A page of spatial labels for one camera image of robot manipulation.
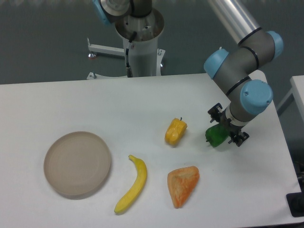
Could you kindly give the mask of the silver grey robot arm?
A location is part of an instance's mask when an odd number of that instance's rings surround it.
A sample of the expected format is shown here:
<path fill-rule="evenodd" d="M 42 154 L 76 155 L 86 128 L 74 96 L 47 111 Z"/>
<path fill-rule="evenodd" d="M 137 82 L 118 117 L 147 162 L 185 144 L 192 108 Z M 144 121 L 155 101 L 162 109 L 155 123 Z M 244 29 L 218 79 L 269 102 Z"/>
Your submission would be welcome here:
<path fill-rule="evenodd" d="M 284 43 L 274 31 L 263 31 L 245 6 L 238 0 L 211 0 L 209 5 L 233 37 L 238 50 L 229 53 L 221 48 L 210 55 L 204 70 L 216 83 L 230 104 L 214 105 L 208 113 L 216 122 L 205 132 L 207 142 L 217 147 L 224 141 L 240 146 L 248 139 L 242 131 L 273 100 L 266 83 L 251 79 L 250 74 L 282 54 Z M 114 24 L 123 39 L 122 55 L 128 77 L 156 76 L 160 50 L 158 37 L 164 19 L 150 0 L 95 0 L 93 6 L 104 24 Z"/>

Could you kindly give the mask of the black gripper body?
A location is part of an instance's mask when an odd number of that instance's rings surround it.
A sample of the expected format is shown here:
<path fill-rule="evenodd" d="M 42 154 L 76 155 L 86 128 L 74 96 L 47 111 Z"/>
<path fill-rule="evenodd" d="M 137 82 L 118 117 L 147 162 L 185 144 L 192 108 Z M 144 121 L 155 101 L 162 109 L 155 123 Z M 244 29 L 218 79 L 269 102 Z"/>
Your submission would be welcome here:
<path fill-rule="evenodd" d="M 247 122 L 243 122 L 243 121 L 236 119 L 233 116 L 230 108 L 226 108 L 222 112 L 220 123 L 229 132 L 229 136 L 231 138 L 235 138 L 235 137 L 246 138 L 246 134 L 244 132 L 242 132 L 242 128 L 244 126 L 246 126 Z"/>

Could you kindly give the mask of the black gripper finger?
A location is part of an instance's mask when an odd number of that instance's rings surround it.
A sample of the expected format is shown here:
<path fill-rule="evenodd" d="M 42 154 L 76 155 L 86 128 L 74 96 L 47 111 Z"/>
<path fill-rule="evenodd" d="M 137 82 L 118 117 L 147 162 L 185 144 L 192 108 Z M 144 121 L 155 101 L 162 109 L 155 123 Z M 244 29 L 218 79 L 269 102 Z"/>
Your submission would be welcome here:
<path fill-rule="evenodd" d="M 230 132 L 230 140 L 228 142 L 228 144 L 231 143 L 235 143 L 236 146 L 241 146 L 243 144 L 244 141 L 246 141 L 249 138 L 249 134 L 247 134 L 246 132 Z"/>
<path fill-rule="evenodd" d="M 217 103 L 214 105 L 212 108 L 208 110 L 208 114 L 211 117 L 210 122 L 216 121 L 217 123 L 220 123 L 222 121 L 222 116 L 223 116 L 223 108 L 220 103 Z"/>

